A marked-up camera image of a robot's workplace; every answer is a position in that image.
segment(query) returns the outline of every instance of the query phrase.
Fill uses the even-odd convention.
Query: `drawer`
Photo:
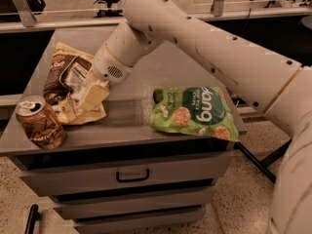
[[[58,204],[54,209],[63,219],[78,219],[205,205],[214,195],[214,186],[195,187],[78,200]]]
[[[156,213],[130,214],[126,216],[96,219],[77,223],[75,229],[80,234],[100,234],[121,230],[139,229],[173,223],[197,221],[203,218],[204,207],[191,207],[181,210]]]
[[[39,196],[74,194],[223,176],[232,152],[200,153],[23,172]]]

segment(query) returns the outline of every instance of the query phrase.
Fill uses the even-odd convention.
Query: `green chip bag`
[[[153,129],[238,141],[233,115],[220,88],[164,88],[155,90],[153,97],[157,103],[149,118]]]

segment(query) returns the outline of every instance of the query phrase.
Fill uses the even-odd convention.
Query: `soda can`
[[[53,108],[43,97],[26,97],[18,103],[16,116],[27,137],[40,148],[53,149],[66,137]]]

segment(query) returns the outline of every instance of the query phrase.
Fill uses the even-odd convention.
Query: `floor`
[[[50,11],[53,4],[68,6],[77,2],[66,0],[50,0]],[[175,0],[183,10],[194,12],[207,12],[213,0]],[[249,0],[226,0],[229,2],[226,10],[235,10],[233,4],[242,5],[240,1],[249,4]],[[92,8],[89,12],[71,12],[72,18],[84,17],[84,13],[95,12],[94,1],[84,0],[86,6]],[[54,13],[54,19],[64,19],[65,15]],[[48,14],[40,16],[42,20],[51,20]],[[249,107],[238,108],[246,121],[248,132],[241,136],[240,141],[258,157],[265,157],[270,151],[281,146],[289,137],[273,126],[270,122],[254,118],[254,112]],[[153,227],[120,234],[263,234],[266,230],[273,184],[239,151],[233,153],[232,163],[223,178],[216,184],[214,201],[206,206],[205,217],[197,222],[176,224],[170,226]],[[269,169],[276,174],[279,161]],[[42,218],[37,222],[35,234],[76,234],[72,221],[62,220],[52,210],[53,203],[49,198],[39,198],[21,180],[18,179],[19,170],[7,158],[0,158],[0,233],[23,233],[29,208],[32,204],[39,205]]]

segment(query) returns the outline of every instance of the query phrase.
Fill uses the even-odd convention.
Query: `black drawer handle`
[[[116,179],[120,183],[131,183],[131,182],[140,182],[140,181],[145,181],[149,178],[149,169],[146,169],[146,175],[144,177],[138,177],[138,178],[129,178],[129,179],[124,179],[120,178],[120,173],[116,173]]]

